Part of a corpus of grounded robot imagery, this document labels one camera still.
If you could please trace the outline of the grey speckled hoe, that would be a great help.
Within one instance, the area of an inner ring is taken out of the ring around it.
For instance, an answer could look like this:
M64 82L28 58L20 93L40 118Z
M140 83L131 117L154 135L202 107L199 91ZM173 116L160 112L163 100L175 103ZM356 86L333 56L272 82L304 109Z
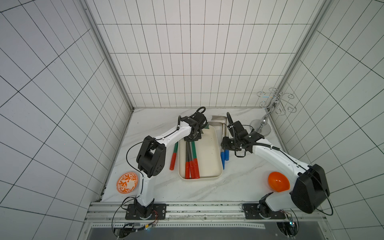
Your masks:
M195 170L194 170L194 164L193 164L193 153L192 153L192 144L191 142L188 142L188 155L189 155L189 166L190 166L190 173L191 173L191 179L195 178Z
M186 142L185 179L189 179L189 178L190 178L189 147L188 147L188 142Z

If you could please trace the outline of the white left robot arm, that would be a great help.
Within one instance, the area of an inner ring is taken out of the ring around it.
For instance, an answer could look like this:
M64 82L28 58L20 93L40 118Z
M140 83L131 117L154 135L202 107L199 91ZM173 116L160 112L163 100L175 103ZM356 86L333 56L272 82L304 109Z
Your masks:
M202 129L208 125L204 115L206 107L198 108L191 116L178 117L178 123L164 134L151 137L147 136L143 141L134 144L140 145L134 168L141 175L141 190L134 198L134 207L138 216L148 219L154 211L154 186L156 176L160 174L166 165L167 147L173 146L180 140L195 142L202 138Z

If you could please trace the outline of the green hoe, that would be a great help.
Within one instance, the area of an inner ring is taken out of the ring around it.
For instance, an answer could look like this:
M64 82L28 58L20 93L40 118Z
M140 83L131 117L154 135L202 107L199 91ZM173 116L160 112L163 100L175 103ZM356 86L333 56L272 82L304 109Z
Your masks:
M170 164L170 170L171 171L173 171L175 169L178 146L179 146L179 143L176 142L174 149L173 149L173 154L172 154L172 159L171 159L171 164Z
M191 145L191 152L192 152L192 167L194 169L194 179L199 179L200 178L200 170L199 170L199 163L198 163L198 158L197 158L197 151L196 151L196 144L195 141L192 141L190 143Z

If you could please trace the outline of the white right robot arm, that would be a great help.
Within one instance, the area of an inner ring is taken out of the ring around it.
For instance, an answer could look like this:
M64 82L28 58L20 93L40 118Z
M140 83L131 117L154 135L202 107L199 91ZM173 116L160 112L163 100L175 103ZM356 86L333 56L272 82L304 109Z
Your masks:
M256 131L248 132L240 121L234 122L229 113L227 119L227 128L232 136L223 138L222 147L234 153L250 153L263 158L277 168L290 184L287 190L268 193L259 200L257 211L263 219L269 219L274 212L291 208L311 214L329 200L328 181L321 166L301 162L273 146Z

